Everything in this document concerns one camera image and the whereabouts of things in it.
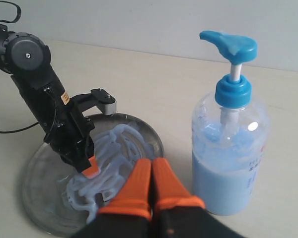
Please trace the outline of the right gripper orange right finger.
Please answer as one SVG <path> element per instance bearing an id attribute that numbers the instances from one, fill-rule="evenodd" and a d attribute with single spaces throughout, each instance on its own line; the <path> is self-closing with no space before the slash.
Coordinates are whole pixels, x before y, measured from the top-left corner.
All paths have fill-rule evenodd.
<path id="1" fill-rule="evenodd" d="M 154 187 L 152 236 L 154 238 L 241 238 L 206 209 L 180 182 L 165 158 L 152 162 Z"/>

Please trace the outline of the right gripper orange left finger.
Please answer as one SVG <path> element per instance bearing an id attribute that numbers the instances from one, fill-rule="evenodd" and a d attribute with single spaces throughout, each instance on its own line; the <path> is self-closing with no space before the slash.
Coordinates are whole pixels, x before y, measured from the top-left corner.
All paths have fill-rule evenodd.
<path id="1" fill-rule="evenodd" d="M 138 159 L 126 183 L 73 238 L 148 238 L 151 161 Z"/>

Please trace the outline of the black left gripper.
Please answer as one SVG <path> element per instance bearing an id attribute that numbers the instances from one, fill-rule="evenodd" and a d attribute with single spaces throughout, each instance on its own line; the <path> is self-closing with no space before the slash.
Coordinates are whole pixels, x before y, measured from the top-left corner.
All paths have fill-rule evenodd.
<path id="1" fill-rule="evenodd" d="M 94 126 L 79 111 L 51 67 L 39 74 L 12 75 L 12 80 L 44 132 L 44 142 L 88 179 L 99 174 L 90 132 Z"/>

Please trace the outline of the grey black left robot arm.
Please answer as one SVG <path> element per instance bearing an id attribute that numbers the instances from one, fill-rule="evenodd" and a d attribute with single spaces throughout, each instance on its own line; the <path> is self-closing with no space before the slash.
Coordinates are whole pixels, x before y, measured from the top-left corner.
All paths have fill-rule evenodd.
<path id="1" fill-rule="evenodd" d="M 9 32 L 0 24 L 0 69 L 11 75 L 19 93 L 66 164 L 91 179 L 98 174 L 92 122 L 64 89 L 51 66 L 51 52 L 36 36 Z"/>

